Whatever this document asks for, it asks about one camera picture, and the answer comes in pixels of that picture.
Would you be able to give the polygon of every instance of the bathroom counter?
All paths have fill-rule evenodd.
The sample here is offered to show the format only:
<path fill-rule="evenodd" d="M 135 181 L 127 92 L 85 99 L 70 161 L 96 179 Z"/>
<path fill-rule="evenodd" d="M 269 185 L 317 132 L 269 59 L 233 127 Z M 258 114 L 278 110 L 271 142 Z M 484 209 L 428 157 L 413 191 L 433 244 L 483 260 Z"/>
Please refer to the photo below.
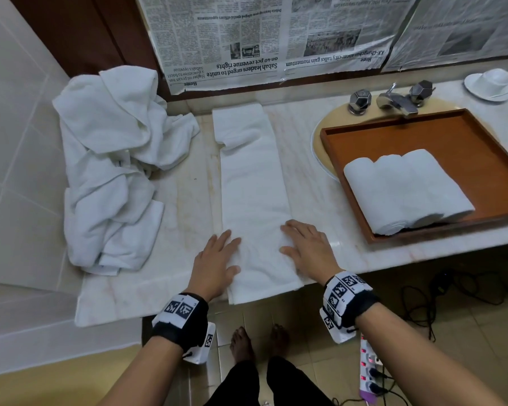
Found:
<path fill-rule="evenodd" d="M 508 101 L 482 101 L 466 92 L 460 81 L 436 87 L 434 96 L 468 108 L 491 126 L 508 151 Z M 341 185 L 319 166 L 310 149 L 317 123 L 348 100 L 349 95 L 343 95 L 264 106 L 275 131 L 291 214 L 326 233 L 341 267 L 371 272 L 508 244 L 508 218 L 410 240 L 367 244 Z M 151 256 L 139 272 L 85 275 L 77 304 L 78 326 L 159 312 L 171 295 L 186 287 L 194 256 L 207 239 L 222 231 L 219 147 L 212 116 L 197 119 L 201 133 L 193 139 L 188 158 L 154 181 L 156 199 L 166 206 Z"/>

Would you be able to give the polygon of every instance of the leg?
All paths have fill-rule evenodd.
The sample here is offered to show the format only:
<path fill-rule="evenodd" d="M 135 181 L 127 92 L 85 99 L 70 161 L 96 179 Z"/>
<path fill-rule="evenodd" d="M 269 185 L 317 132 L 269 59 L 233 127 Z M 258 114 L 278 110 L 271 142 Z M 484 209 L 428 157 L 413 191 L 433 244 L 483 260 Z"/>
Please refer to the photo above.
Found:
<path fill-rule="evenodd" d="M 301 370 L 284 359 L 290 337 L 282 326 L 271 331 L 273 356 L 267 367 L 267 384 L 273 391 L 275 406 L 317 405 L 333 406 L 333 402 Z"/>
<path fill-rule="evenodd" d="M 254 351 L 244 327 L 238 328 L 230 344 L 235 366 L 205 406 L 259 406 L 259 378 Z"/>

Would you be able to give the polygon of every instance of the orange tray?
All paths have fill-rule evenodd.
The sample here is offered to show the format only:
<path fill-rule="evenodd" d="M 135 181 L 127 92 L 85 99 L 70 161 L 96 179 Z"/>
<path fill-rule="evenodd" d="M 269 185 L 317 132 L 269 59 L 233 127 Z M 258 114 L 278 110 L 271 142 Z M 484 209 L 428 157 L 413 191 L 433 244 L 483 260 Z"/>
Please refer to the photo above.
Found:
<path fill-rule="evenodd" d="M 508 153 L 467 109 L 324 128 L 320 137 L 369 243 L 508 217 Z M 373 234 L 345 178 L 345 165 L 360 157 L 374 162 L 382 155 L 404 155 L 420 148 L 437 159 L 476 210 L 451 224 L 403 230 L 392 236 Z"/>

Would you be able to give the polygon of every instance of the bare foot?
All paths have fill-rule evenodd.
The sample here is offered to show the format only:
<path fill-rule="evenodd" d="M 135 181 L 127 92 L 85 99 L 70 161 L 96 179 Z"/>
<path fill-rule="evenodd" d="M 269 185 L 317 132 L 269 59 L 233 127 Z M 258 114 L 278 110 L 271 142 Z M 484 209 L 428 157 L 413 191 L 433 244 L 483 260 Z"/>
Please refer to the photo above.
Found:
<path fill-rule="evenodd" d="M 246 334 L 244 327 L 238 328 L 233 333 L 233 336 L 231 337 L 230 350 L 236 364 L 241 361 L 255 360 L 254 350 L 252 349 L 250 338 Z"/>
<path fill-rule="evenodd" d="M 271 330 L 271 355 L 286 357 L 290 349 L 290 335 L 283 326 L 275 325 Z"/>

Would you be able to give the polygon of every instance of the saucer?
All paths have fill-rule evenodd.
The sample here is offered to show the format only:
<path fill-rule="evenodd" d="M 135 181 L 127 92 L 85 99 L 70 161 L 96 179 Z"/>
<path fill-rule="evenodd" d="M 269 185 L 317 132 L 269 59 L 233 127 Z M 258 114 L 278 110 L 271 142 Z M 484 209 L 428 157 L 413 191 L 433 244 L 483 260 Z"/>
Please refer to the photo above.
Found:
<path fill-rule="evenodd" d="M 486 101 L 502 102 L 502 101 L 508 100 L 508 85 L 506 87 L 504 87 L 502 95 L 499 95 L 498 97 L 490 97 L 490 96 L 485 95 L 481 92 L 475 91 L 474 90 L 474 83 L 480 77 L 481 77 L 481 74 L 470 74 L 465 78 L 465 81 L 463 82 L 463 84 L 465 84 L 465 88 L 467 88 L 467 90 L 471 94 L 475 95 L 478 98 L 481 98 L 482 100 L 486 100 Z"/>

